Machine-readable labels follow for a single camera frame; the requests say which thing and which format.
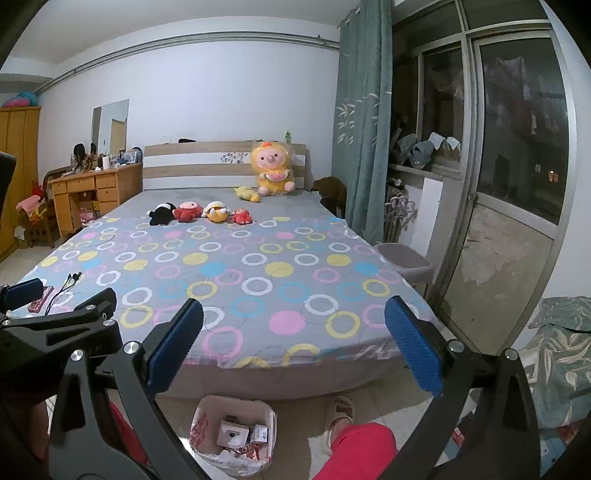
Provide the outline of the small yellow plush toy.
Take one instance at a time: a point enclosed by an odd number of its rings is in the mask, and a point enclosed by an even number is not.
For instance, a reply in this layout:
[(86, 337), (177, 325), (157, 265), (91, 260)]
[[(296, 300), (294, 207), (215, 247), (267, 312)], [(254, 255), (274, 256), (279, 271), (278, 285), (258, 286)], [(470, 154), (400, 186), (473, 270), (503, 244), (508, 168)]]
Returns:
[(257, 193), (256, 190), (253, 190), (248, 186), (240, 186), (235, 188), (235, 195), (239, 199), (249, 201), (252, 203), (259, 203), (260, 201), (259, 193)]

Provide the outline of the yellow wooden wardrobe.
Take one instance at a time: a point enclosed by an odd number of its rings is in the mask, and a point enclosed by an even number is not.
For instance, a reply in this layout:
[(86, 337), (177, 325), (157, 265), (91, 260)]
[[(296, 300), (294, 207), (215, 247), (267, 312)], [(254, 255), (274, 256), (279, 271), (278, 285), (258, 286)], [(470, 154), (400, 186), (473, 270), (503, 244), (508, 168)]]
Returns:
[(18, 247), (14, 230), (19, 225), (17, 204), (31, 195), (38, 177), (37, 145), (40, 107), (1, 109), (1, 151), (16, 158), (14, 175), (1, 215), (1, 259)]

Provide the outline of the wooden desk with drawers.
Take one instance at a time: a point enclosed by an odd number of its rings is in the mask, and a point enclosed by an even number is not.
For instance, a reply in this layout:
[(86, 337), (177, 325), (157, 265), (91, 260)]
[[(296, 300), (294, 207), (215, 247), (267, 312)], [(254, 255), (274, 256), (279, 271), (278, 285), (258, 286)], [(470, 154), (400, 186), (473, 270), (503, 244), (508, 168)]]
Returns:
[(81, 203), (96, 201), (98, 213), (105, 215), (139, 194), (142, 180), (142, 164), (135, 163), (49, 181), (61, 238), (65, 239), (82, 228)]

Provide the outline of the green patterned folded quilt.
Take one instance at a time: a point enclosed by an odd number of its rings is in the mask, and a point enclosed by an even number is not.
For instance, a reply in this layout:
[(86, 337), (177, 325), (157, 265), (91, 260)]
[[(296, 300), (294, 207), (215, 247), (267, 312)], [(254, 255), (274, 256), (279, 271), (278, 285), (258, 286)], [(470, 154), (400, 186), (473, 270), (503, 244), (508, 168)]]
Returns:
[(585, 419), (590, 412), (590, 299), (546, 298), (531, 327), (536, 334), (520, 356), (539, 427)]

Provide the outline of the blue white small carton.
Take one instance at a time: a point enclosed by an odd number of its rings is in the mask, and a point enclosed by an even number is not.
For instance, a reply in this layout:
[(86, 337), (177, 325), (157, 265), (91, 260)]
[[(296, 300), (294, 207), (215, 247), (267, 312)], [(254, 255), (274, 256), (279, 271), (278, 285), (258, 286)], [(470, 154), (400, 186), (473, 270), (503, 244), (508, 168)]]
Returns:
[(263, 445), (269, 443), (270, 433), (269, 427), (266, 425), (256, 424), (249, 429), (249, 442), (256, 445)]

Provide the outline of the red trouser leg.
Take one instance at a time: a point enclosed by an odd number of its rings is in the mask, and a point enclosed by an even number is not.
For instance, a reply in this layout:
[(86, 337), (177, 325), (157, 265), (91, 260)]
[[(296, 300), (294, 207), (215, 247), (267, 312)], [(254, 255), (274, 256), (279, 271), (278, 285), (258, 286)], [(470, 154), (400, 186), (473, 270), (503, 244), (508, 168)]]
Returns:
[(109, 407), (117, 432), (121, 437), (126, 453), (137, 463), (149, 466), (149, 459), (145, 454), (145, 450), (142, 448), (133, 428), (125, 420), (120, 410), (112, 401), (109, 402)]
[(346, 426), (331, 448), (315, 480), (375, 480), (398, 453), (393, 432), (375, 422)]

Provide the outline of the teal patterned curtain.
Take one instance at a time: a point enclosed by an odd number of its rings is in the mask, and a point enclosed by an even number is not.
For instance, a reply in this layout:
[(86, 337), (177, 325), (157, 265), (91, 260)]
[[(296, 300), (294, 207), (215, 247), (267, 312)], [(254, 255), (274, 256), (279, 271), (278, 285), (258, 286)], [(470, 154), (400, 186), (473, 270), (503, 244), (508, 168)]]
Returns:
[(346, 186), (345, 218), (370, 244), (384, 234), (391, 138), (393, 3), (362, 1), (341, 24), (332, 175)]

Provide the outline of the glass balcony door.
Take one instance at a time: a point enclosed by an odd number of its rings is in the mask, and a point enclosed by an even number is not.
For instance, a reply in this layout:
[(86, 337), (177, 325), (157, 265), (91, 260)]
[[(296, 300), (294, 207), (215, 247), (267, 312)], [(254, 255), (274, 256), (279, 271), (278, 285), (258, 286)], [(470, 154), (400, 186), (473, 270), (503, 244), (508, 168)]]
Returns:
[(568, 212), (571, 108), (547, 22), (480, 32), (472, 56), (462, 214), (437, 303), (476, 350), (495, 354), (527, 323)]

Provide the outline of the grey plastic stool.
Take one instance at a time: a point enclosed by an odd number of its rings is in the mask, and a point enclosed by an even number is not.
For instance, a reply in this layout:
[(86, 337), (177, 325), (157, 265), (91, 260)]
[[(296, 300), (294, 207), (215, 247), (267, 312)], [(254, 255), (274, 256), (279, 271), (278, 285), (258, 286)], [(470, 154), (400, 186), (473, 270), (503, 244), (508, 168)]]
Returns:
[(433, 283), (434, 265), (424, 256), (401, 243), (381, 243), (375, 249), (413, 287), (422, 286), (424, 298)]

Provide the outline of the red white candy wrapper strip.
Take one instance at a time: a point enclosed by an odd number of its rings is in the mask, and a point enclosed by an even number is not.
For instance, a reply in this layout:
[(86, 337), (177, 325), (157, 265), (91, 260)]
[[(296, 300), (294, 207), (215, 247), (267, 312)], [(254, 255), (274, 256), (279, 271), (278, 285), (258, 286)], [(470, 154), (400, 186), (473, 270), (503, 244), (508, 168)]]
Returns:
[(260, 460), (260, 446), (256, 443), (247, 443), (238, 449), (232, 449), (231, 452), (236, 458), (244, 461), (258, 462)]

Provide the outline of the red trouser right leg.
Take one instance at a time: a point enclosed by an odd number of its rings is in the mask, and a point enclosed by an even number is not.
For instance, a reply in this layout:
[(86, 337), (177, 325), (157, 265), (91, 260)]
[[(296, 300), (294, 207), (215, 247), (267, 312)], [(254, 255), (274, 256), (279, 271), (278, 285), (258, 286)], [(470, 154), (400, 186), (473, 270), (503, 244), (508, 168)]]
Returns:
[(375, 422), (346, 426), (331, 448), (315, 480), (375, 480), (398, 453), (393, 432)]

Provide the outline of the wooden striped headboard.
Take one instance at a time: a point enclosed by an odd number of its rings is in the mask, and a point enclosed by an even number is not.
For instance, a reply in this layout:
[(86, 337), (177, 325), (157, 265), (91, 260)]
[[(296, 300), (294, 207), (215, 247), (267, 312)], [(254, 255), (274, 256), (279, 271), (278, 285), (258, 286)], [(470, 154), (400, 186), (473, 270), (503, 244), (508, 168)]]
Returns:
[[(257, 187), (250, 166), (252, 141), (168, 143), (147, 146), (143, 156), (143, 189)], [(304, 188), (308, 149), (290, 144), (295, 187)]]

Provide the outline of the red trouser left leg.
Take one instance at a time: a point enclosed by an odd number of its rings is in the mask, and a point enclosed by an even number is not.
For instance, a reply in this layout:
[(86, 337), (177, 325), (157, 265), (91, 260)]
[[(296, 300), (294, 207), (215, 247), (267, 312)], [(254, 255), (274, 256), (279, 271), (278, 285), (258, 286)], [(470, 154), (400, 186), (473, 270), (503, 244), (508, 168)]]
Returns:
[(149, 466), (149, 459), (145, 454), (145, 450), (142, 448), (133, 428), (125, 420), (120, 410), (112, 401), (109, 402), (109, 407), (117, 432), (121, 437), (126, 453), (137, 463)]

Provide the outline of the white plastic packaging tray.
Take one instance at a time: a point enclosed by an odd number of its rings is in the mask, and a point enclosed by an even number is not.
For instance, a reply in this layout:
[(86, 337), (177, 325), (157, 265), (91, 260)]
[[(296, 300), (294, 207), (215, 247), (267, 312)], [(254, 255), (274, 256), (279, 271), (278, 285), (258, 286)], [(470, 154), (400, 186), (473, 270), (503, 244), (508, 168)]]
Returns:
[(238, 449), (249, 443), (249, 426), (222, 420), (219, 423), (216, 445), (225, 449)]

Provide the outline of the white red plastic trash bag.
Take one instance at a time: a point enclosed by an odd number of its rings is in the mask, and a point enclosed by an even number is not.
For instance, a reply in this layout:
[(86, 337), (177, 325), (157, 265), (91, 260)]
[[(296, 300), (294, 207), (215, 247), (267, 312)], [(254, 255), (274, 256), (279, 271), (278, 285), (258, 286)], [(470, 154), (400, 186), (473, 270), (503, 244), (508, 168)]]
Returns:
[(270, 467), (277, 417), (263, 401), (208, 395), (194, 412), (188, 442), (194, 454), (232, 477)]

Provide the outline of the brown plush by bed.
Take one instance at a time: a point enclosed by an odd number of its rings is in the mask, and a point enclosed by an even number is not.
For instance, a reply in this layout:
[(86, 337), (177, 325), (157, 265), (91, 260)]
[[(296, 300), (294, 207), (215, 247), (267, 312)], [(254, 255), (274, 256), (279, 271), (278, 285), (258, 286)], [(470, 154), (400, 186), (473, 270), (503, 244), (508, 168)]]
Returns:
[(335, 217), (345, 218), (346, 186), (341, 180), (334, 176), (315, 180), (311, 191), (317, 191), (321, 195), (322, 206)]

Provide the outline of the bed with circle-pattern sheet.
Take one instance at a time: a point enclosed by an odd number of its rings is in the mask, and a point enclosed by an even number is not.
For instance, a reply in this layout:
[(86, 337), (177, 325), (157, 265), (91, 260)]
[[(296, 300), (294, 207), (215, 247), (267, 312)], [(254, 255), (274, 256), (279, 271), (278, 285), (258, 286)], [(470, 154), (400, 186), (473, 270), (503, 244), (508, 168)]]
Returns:
[(187, 299), (204, 327), (170, 394), (296, 399), (348, 390), (400, 368), (385, 323), (399, 296), (426, 321), (423, 297), (362, 237), (300, 192), (249, 206), (252, 224), (206, 219), (150, 226), (161, 203), (240, 202), (228, 189), (144, 191), (83, 228), (27, 278), (53, 286), (50, 313), (110, 287), (124, 341), (142, 341)]

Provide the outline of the small red plush toy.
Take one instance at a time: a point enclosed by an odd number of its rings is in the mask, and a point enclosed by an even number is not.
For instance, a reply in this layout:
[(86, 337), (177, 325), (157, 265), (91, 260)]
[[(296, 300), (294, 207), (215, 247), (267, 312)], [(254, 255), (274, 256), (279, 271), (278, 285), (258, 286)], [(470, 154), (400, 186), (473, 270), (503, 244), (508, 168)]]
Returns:
[(243, 208), (238, 208), (231, 214), (231, 222), (238, 225), (252, 224), (252, 215), (249, 211)]

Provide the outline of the large yellow pig plush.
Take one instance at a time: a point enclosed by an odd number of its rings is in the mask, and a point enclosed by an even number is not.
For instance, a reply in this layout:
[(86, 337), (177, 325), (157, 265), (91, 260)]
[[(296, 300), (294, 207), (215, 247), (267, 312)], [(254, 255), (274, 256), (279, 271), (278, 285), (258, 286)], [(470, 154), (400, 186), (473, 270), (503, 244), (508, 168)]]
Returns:
[(256, 173), (257, 193), (261, 197), (286, 195), (296, 190), (290, 150), (280, 142), (256, 143), (250, 153), (250, 166)]

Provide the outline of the wooden chair with clothes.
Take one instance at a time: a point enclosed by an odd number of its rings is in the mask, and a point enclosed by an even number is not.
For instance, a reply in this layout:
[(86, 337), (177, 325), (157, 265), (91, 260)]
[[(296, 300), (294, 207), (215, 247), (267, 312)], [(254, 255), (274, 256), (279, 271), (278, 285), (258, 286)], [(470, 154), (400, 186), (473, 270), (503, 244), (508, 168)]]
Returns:
[(60, 236), (54, 202), (37, 182), (32, 182), (31, 195), (16, 205), (18, 226), (22, 228), (21, 244), (55, 247)]

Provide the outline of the right foot beige slipper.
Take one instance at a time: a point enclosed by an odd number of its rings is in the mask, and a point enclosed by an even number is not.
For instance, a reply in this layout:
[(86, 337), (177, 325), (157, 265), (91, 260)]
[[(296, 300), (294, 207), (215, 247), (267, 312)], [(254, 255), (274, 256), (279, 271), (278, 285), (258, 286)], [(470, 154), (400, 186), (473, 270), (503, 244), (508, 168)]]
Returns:
[(335, 396), (325, 411), (325, 430), (322, 434), (322, 453), (332, 455), (332, 441), (345, 427), (355, 423), (355, 406), (346, 396)]

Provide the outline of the yellow white plush toy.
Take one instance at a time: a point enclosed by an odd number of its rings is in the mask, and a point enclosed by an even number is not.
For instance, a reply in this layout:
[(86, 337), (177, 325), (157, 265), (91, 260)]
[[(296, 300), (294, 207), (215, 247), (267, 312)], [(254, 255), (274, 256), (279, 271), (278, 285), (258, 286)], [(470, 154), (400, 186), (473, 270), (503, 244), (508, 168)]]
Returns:
[(224, 223), (228, 220), (228, 206), (221, 201), (212, 201), (204, 207), (201, 217), (216, 224)]

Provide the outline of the wall mirror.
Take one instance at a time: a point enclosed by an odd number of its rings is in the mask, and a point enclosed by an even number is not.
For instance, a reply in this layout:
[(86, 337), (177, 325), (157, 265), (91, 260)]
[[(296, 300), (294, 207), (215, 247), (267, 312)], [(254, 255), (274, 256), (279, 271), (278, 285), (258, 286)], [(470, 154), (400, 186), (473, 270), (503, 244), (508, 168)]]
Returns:
[(128, 109), (128, 99), (93, 109), (91, 145), (98, 154), (118, 155), (126, 149)]

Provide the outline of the red device on bed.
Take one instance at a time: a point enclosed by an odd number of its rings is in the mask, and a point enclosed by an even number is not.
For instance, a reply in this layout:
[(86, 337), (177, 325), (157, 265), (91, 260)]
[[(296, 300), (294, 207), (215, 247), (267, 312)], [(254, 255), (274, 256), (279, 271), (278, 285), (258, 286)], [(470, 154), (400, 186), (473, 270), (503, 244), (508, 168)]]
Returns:
[(53, 290), (54, 290), (53, 286), (44, 286), (41, 297), (37, 300), (34, 300), (33, 302), (31, 302), (29, 304), (28, 312), (35, 313), (35, 314), (39, 313), (41, 311), (43, 305), (46, 303), (47, 299), (50, 297)]

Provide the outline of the black white plush toy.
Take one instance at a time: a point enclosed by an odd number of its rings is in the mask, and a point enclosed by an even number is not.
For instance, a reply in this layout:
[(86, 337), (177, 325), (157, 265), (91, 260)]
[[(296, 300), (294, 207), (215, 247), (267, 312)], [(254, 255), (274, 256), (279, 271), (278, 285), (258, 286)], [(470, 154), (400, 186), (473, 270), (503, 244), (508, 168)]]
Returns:
[(176, 207), (169, 202), (159, 204), (155, 209), (148, 211), (150, 226), (167, 226), (175, 219), (174, 210)]

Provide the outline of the red octopus plush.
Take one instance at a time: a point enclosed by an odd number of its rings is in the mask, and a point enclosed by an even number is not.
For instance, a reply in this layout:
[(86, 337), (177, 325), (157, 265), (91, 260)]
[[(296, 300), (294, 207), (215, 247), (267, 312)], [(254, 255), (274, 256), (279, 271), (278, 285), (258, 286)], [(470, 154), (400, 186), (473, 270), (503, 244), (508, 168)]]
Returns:
[(197, 202), (186, 201), (176, 207), (172, 214), (179, 223), (190, 223), (201, 217), (204, 208)]

